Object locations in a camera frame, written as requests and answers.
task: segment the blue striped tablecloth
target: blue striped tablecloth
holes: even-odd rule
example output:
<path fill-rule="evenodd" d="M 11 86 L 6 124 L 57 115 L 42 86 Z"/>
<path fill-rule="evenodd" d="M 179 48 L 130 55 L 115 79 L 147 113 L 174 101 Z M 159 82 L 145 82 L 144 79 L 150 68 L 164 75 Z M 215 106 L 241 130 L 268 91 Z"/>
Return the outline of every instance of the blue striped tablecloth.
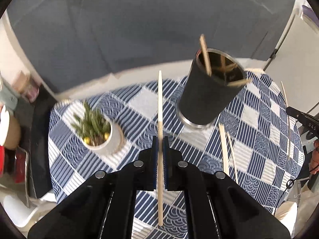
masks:
<path fill-rule="evenodd" d="M 304 154 L 296 120 L 290 118 L 288 127 L 284 98 L 278 86 L 263 72 L 247 72 L 247 76 L 253 81 L 239 92 L 217 121 L 224 124 L 232 137 L 239 185 L 273 212 L 286 182 L 297 177 Z M 214 173 L 223 166 L 218 129 L 212 125 L 194 131 L 185 127 L 176 115 L 175 104 L 186 80 L 186 77 L 163 80 L 164 133 L 169 137 L 170 147 L 180 150 L 184 160 Z M 135 160 L 140 150 L 151 146 L 152 137 L 157 134 L 157 81 L 123 87 L 87 101 L 119 124 L 125 142 L 121 151 L 100 157 L 81 143 L 70 126 L 73 113 L 83 110 L 81 101 L 55 107 L 49 124 L 49 166 L 58 203 L 97 170 L 117 171 Z M 229 164 L 234 179 L 232 160 Z M 138 192 L 132 238 L 187 238 L 183 192 L 164 193 L 163 227 L 158 226 L 155 195 Z"/>

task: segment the metal screw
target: metal screw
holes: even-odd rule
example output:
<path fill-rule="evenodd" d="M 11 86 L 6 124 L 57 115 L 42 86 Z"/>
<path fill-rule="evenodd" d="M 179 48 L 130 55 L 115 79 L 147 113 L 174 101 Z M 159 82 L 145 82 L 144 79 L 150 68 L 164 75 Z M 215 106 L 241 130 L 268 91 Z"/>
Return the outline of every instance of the metal screw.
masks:
<path fill-rule="evenodd" d="M 95 173 L 95 177 L 97 177 L 98 179 L 101 179 L 101 178 L 103 178 L 105 176 L 105 172 L 103 172 L 103 171 L 97 171 L 96 173 Z"/>
<path fill-rule="evenodd" d="M 182 168 L 185 168 L 188 165 L 188 163 L 185 161 L 179 161 L 177 164 L 179 167 L 182 167 Z"/>
<path fill-rule="evenodd" d="M 135 166 L 135 167 L 142 167 L 143 166 L 143 161 L 141 161 L 141 160 L 137 160 L 137 161 L 135 161 L 134 163 L 133 163 L 133 165 Z"/>
<path fill-rule="evenodd" d="M 216 178 L 218 179 L 224 179 L 226 177 L 224 172 L 216 172 Z"/>

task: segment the potted plant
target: potted plant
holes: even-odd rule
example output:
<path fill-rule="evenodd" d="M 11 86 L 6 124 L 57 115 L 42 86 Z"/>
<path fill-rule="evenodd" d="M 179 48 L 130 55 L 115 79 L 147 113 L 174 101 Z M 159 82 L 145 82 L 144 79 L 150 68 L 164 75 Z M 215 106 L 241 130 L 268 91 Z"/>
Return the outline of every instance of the potted plant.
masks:
<path fill-rule="evenodd" d="M 82 143 L 91 151 L 105 155 L 115 152 L 122 140 L 121 131 L 108 117 L 103 115 L 100 110 L 92 109 L 84 101 L 84 118 L 74 114 L 77 123 L 72 123 L 77 135 Z"/>

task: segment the black cup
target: black cup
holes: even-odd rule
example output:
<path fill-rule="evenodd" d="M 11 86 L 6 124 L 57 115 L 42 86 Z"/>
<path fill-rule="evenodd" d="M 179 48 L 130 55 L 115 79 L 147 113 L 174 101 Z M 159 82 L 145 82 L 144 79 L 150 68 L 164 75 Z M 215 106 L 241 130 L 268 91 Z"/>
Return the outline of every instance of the black cup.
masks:
<path fill-rule="evenodd" d="M 217 49 L 207 51 L 212 76 L 207 75 L 202 51 L 199 50 L 193 59 L 187 83 L 177 103 L 177 114 L 181 120 L 196 128 L 210 125 L 244 87 L 232 87 L 228 86 L 228 83 L 246 78 L 243 68 L 231 56 Z M 228 73 L 217 70 L 222 65 L 223 57 L 225 65 L 237 64 Z"/>

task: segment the yellow lemon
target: yellow lemon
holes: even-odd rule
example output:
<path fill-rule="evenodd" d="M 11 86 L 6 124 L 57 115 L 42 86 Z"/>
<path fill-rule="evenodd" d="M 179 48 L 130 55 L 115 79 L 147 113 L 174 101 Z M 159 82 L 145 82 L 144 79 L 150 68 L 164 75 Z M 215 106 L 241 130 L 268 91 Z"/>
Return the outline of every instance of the yellow lemon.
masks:
<path fill-rule="evenodd" d="M 110 133 L 104 133 L 104 140 L 105 141 L 108 140 L 109 136 L 110 136 Z"/>
<path fill-rule="evenodd" d="M 86 143 L 87 145 L 89 145 L 91 143 L 91 140 L 89 137 L 84 137 L 83 138 L 84 143 Z"/>

